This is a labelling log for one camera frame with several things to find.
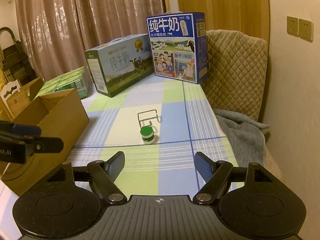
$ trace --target quilted cushion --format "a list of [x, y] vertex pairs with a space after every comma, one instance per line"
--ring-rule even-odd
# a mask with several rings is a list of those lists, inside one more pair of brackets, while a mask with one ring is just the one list
[[212, 108], [257, 121], [268, 59], [267, 42], [239, 31], [207, 31], [208, 76], [201, 83]]

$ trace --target metal screw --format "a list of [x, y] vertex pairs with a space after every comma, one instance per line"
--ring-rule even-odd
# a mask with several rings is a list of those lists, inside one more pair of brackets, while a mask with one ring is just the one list
[[201, 193], [196, 196], [196, 199], [201, 202], [205, 202], [211, 200], [211, 196], [207, 193]]
[[108, 196], [108, 198], [112, 201], [112, 202], [118, 202], [124, 199], [124, 196], [122, 194], [119, 193], [113, 193], [111, 195]]

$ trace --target curtain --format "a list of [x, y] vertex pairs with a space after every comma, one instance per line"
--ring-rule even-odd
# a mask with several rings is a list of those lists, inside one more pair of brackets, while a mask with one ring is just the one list
[[46, 81], [86, 65], [84, 50], [146, 33], [163, 0], [16, 0], [21, 42]]

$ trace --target wall socket plate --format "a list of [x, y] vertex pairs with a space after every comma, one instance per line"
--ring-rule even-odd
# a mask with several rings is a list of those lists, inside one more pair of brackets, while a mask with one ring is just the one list
[[299, 19], [299, 37], [306, 41], [313, 41], [313, 22]]
[[299, 36], [299, 19], [295, 17], [287, 16], [287, 33]]

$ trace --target milk carton box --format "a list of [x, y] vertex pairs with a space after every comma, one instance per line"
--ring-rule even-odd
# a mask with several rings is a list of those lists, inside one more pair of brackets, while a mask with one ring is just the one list
[[204, 13], [147, 17], [155, 74], [199, 84], [207, 76]]
[[108, 97], [153, 73], [148, 34], [115, 39], [84, 53], [97, 91]]

